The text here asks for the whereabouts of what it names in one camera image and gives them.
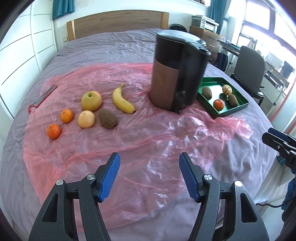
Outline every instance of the green box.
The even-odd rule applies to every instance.
[[[222,92],[222,86],[229,85],[232,88],[232,94],[235,95],[238,101],[237,107],[231,107],[228,102],[227,96]],[[212,91],[212,98],[207,100],[202,95],[203,87],[208,86]],[[221,111],[217,111],[213,107],[213,102],[217,99],[222,99],[224,101],[224,108]],[[222,77],[203,77],[200,87],[198,89],[198,94],[196,100],[204,107],[204,109],[215,119],[217,117],[224,117],[230,114],[233,114],[239,110],[246,108],[249,104],[248,100],[236,89],[234,88],[227,80]]]

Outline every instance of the bed sheet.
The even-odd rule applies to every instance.
[[[42,72],[25,97],[16,115],[0,163],[0,194],[4,208],[17,230],[28,236],[41,207],[22,159],[22,144],[28,121],[27,107],[35,102],[45,80],[88,64],[110,62],[151,63],[157,29],[96,34],[69,42]],[[256,102],[225,73],[208,64],[205,76],[227,79],[250,102],[243,115],[253,130],[247,140],[237,134],[228,141],[209,173],[218,180],[241,180],[254,197],[267,175],[276,152],[265,146],[261,136],[271,124]],[[109,229],[114,240],[186,240],[198,213],[197,204],[184,192],[151,215],[118,228]]]

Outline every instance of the printer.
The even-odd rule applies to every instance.
[[[191,26],[204,28],[213,33],[217,33],[219,23],[216,23],[213,19],[210,19],[203,15],[194,15],[192,16]]]

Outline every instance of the chair leg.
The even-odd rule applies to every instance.
[[[259,100],[259,103],[258,103],[259,106],[261,105],[262,101],[263,101],[263,99]]]

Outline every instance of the wooden headboard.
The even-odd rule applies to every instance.
[[[143,28],[168,28],[168,12],[120,10],[101,12],[67,22],[68,40],[93,34]]]

